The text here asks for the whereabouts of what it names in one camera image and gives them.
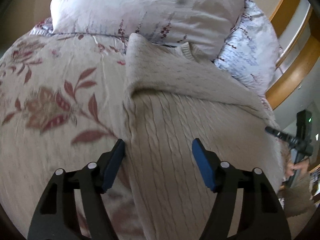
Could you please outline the person's right hand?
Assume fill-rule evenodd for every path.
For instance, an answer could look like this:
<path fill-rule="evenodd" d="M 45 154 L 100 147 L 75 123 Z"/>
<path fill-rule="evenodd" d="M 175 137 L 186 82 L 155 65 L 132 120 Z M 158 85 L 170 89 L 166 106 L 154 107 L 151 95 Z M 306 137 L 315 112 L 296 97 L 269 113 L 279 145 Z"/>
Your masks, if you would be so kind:
<path fill-rule="evenodd" d="M 295 171 L 299 171 L 300 177 L 303 177 L 308 171 L 309 164 L 310 164 L 309 158 L 306 158 L 303 161 L 300 161 L 299 163 L 296 163 L 296 164 L 289 161 L 286 166 L 285 177 L 289 178 L 293 176 Z"/>

